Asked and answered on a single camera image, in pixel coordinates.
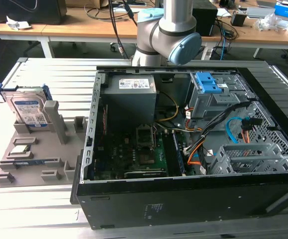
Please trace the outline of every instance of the open computer tower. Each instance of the open computer tower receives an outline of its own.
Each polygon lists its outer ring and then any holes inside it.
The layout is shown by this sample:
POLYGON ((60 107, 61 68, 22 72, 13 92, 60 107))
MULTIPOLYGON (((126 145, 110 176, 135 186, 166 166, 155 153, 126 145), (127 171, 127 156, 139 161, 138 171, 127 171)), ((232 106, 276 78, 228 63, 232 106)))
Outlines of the open computer tower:
POLYGON ((288 118, 246 68, 98 68, 73 196, 94 230, 277 214, 288 118))

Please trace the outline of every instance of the black box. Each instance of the black box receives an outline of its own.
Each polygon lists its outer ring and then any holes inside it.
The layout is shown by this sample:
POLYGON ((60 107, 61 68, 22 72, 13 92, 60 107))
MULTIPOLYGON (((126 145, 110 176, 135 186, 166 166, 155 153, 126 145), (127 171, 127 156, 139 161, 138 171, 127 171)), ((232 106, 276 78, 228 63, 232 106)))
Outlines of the black box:
POLYGON ((231 25, 243 26, 243 23, 246 17, 247 17, 246 14, 234 12, 231 18, 231 25))
POLYGON ((211 36, 218 9, 209 0, 194 0, 192 14, 197 20, 196 32, 211 36))
POLYGON ((66 15, 65 0, 0 0, 0 23, 15 21, 60 24, 66 15))

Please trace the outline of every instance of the power connector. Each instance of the power connector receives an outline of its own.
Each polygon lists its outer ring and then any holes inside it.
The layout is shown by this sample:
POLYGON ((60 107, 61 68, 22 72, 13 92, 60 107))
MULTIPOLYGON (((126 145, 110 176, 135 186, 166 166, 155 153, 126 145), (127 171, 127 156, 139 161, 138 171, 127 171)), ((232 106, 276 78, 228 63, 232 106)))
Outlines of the power connector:
POLYGON ((224 34, 226 37, 228 38, 233 38, 233 35, 234 35, 234 31, 230 31, 230 30, 224 30, 224 34))

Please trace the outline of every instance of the white sticker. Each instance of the white sticker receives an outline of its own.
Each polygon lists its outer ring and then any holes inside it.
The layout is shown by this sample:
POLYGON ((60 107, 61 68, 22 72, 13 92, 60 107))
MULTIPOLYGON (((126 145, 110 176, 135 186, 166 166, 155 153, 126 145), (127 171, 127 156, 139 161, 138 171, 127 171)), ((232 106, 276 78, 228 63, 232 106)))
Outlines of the white sticker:
POLYGON ((190 113, 190 111, 186 111, 186 118, 191 120, 192 114, 190 113))
POLYGON ((228 88, 227 84, 217 84, 217 86, 220 88, 228 88))
POLYGON ((46 118, 40 111, 38 101, 15 101, 14 105, 25 124, 32 127, 44 127, 47 125, 46 118))
POLYGON ((206 173, 207 173, 207 171, 205 170, 205 168, 202 165, 200 166, 200 173, 202 175, 206 175, 206 173))
POLYGON ((212 149, 207 150, 206 156, 213 156, 213 150, 212 149))
POLYGON ((148 79, 120 79, 120 89, 149 89, 148 79))

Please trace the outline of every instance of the yellow wire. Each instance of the yellow wire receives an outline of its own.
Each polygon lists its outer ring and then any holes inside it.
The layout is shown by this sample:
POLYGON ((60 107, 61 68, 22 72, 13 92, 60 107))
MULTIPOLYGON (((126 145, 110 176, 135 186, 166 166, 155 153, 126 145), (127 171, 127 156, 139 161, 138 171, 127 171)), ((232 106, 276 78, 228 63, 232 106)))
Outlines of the yellow wire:
POLYGON ((171 117, 169 117, 169 118, 156 120, 157 122, 163 122, 163 121, 172 120, 172 119, 175 118, 175 117, 178 115, 178 113, 179 113, 179 110, 178 110, 179 106, 177 105, 176 101, 175 101, 172 97, 170 97, 168 94, 166 94, 165 92, 163 92, 163 91, 161 91, 161 92, 164 93, 166 96, 168 96, 169 99, 171 99, 171 100, 174 102, 174 104, 176 105, 176 112, 175 112, 175 114, 174 114, 173 116, 171 116, 171 117))

